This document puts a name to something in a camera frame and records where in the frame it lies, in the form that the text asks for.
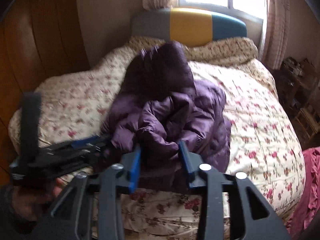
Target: hand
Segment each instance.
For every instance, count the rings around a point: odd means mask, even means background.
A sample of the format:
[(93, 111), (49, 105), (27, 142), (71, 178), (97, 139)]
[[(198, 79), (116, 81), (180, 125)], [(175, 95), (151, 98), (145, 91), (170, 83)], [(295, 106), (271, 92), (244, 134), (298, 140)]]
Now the hand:
[(62, 191), (63, 185), (63, 180), (58, 178), (48, 187), (50, 190), (14, 187), (12, 206), (22, 218), (37, 221), (44, 212), (42, 205), (53, 201)]

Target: floral bedspread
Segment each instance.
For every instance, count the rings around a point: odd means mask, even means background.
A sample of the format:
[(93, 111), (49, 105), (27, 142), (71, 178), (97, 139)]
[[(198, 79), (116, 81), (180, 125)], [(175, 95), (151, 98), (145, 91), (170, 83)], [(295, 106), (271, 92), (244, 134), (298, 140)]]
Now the floral bedspread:
[[(141, 49), (162, 43), (158, 39), (132, 37), (123, 47), (108, 53), (94, 69), (43, 82), (37, 88), (43, 101), (40, 145), (98, 134), (128, 64)], [(197, 48), (185, 47), (185, 54), (195, 79), (216, 82), (226, 93), (224, 115), (232, 122), (226, 173), (246, 172), (277, 214), (286, 220), (303, 193), (304, 159), (292, 125), (279, 104), (274, 79), (256, 59), (257, 48), (248, 38), (231, 38)], [(16, 150), (19, 130), (17, 111), (9, 124)], [(70, 174), (64, 179), (69, 181), (72, 177)], [(225, 238), (229, 236), (227, 198), (224, 195)], [(193, 239), (200, 208), (200, 196), (145, 189), (123, 195), (126, 238)]]

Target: black strap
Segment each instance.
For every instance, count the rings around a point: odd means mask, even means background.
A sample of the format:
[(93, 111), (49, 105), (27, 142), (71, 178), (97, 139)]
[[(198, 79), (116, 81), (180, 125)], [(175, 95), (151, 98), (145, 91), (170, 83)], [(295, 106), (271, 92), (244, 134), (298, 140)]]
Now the black strap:
[(22, 97), (19, 165), (33, 162), (39, 154), (38, 124), (41, 113), (41, 94), (28, 92)]

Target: wall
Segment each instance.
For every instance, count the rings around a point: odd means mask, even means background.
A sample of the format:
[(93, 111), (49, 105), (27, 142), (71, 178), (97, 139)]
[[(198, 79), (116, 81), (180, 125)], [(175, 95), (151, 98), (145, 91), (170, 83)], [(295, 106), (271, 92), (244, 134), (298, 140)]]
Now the wall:
[(79, 22), (90, 66), (130, 36), (130, 20), (142, 0), (77, 0)]
[(290, 32), (284, 57), (307, 57), (320, 69), (320, 23), (305, 0), (290, 0)]

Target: pink fabric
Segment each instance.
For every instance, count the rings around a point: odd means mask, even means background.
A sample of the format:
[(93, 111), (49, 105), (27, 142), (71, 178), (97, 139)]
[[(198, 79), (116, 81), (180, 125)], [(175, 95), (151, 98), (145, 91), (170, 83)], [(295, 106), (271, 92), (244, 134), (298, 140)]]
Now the pink fabric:
[(308, 227), (320, 207), (320, 147), (303, 151), (306, 166), (306, 183), (302, 198), (286, 223), (292, 240), (298, 239)]

